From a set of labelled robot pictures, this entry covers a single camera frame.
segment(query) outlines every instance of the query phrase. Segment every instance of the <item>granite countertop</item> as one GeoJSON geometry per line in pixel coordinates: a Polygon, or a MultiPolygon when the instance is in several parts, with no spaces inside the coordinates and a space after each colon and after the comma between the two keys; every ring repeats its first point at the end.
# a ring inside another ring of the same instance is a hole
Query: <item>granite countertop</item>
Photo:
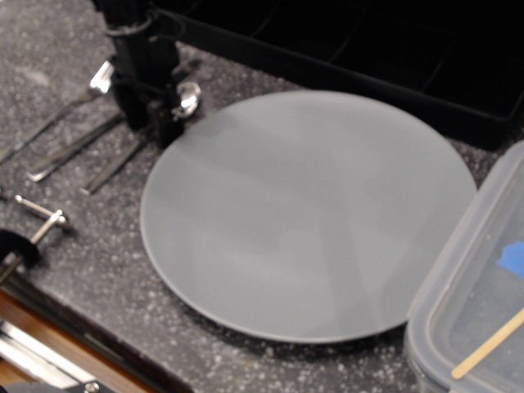
{"type": "MultiPolygon", "coordinates": [[[[0,0],[0,147],[79,93],[112,53],[102,16],[90,1],[0,0]]],[[[201,58],[192,80],[201,108],[188,124],[264,93],[301,89],[284,79],[183,43],[182,59],[201,58]]],[[[125,124],[99,138],[41,183],[25,170],[47,152],[117,111],[111,95],[82,106],[1,166],[0,227],[32,234],[42,224],[10,199],[21,194],[63,209],[73,230],[55,229],[40,246],[43,262],[7,288],[84,335],[113,359],[142,370],[165,391],[415,392],[403,353],[404,327],[335,345],[265,341],[201,317],[160,280],[147,258],[138,222],[147,176],[159,157],[141,150],[99,192],[79,188],[130,143],[125,124]]],[[[496,159],[522,138],[522,121],[497,151],[450,141],[478,184],[496,159]]]]}

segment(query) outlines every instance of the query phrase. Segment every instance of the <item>metal tool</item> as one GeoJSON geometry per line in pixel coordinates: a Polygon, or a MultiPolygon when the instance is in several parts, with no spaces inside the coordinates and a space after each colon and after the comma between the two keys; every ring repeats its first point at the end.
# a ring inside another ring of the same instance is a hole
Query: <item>metal tool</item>
{"type": "Polygon", "coordinates": [[[41,161],[34,164],[27,171],[27,176],[34,182],[39,182],[43,178],[46,178],[52,171],[65,164],[78,152],[80,152],[82,149],[94,142],[104,133],[106,133],[110,129],[113,129],[123,119],[124,117],[120,113],[113,115],[110,119],[97,125],[91,131],[76,138],[69,145],[61,147],[57,151],[53,152],[51,155],[45,157],[41,161]]]}
{"type": "Polygon", "coordinates": [[[76,98],[66,103],[58,111],[50,115],[45,119],[37,128],[29,131],[19,141],[12,143],[10,146],[4,147],[0,150],[0,164],[10,158],[13,154],[20,151],[22,148],[27,146],[33,139],[40,135],[43,131],[48,129],[52,124],[57,122],[62,116],[68,113],[71,109],[85,102],[90,102],[96,97],[101,96],[109,91],[111,86],[111,76],[113,75],[113,65],[106,61],[100,67],[100,70],[93,76],[88,88],[81,92],[76,98]]]}
{"type": "MultiPolygon", "coordinates": [[[[178,94],[180,95],[180,106],[172,110],[172,115],[176,121],[184,120],[190,117],[197,110],[201,97],[201,89],[198,84],[194,82],[184,82],[178,86],[178,94]]],[[[102,184],[107,182],[116,174],[133,156],[144,146],[146,146],[147,129],[144,129],[140,135],[132,142],[132,144],[122,151],[110,164],[94,178],[89,180],[85,186],[80,188],[80,192],[84,195],[90,196],[102,184]]]]}
{"type": "MultiPolygon", "coordinates": [[[[48,386],[67,392],[114,393],[109,385],[66,359],[8,321],[0,321],[0,355],[18,369],[48,386]]],[[[34,382],[6,386],[6,391],[40,391],[34,382]]]]}
{"type": "MultiPolygon", "coordinates": [[[[24,199],[22,196],[15,196],[15,201],[23,206],[30,208],[33,211],[40,213],[47,217],[46,222],[43,226],[33,235],[30,239],[30,242],[34,245],[37,245],[42,241],[42,239],[47,235],[51,228],[58,226],[61,228],[69,227],[69,220],[64,216],[62,210],[57,210],[52,212],[42,206],[39,206],[31,201],[24,199]]],[[[6,279],[16,270],[16,268],[23,261],[22,256],[17,256],[7,267],[0,271],[0,286],[6,281],[6,279]]]]}

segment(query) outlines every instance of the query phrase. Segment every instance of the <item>metal rod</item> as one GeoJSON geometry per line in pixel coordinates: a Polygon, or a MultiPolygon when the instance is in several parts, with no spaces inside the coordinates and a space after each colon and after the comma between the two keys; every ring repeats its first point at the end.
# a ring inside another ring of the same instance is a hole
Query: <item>metal rod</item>
{"type": "MultiPolygon", "coordinates": [[[[43,239],[44,236],[49,232],[49,230],[58,224],[60,218],[63,218],[62,210],[57,210],[55,213],[51,214],[51,217],[43,223],[42,227],[33,235],[30,241],[37,245],[43,239]]],[[[7,278],[15,271],[15,269],[22,263],[24,260],[23,257],[17,256],[1,273],[0,273],[0,287],[7,280],[7,278]]]]}

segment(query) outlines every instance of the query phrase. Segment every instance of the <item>screw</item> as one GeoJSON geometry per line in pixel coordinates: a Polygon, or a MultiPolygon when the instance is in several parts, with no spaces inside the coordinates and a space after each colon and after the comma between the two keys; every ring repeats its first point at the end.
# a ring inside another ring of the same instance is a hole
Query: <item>screw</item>
{"type": "Polygon", "coordinates": [[[98,393],[100,386],[96,382],[86,383],[84,386],[84,393],[98,393]]]}

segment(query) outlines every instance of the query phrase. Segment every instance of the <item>black tray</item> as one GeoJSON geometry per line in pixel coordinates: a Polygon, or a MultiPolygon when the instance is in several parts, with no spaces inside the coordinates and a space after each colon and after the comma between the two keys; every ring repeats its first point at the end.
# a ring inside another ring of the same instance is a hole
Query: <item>black tray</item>
{"type": "Polygon", "coordinates": [[[180,39],[309,88],[373,97],[495,148],[524,93],[524,2],[155,0],[180,39]]]}

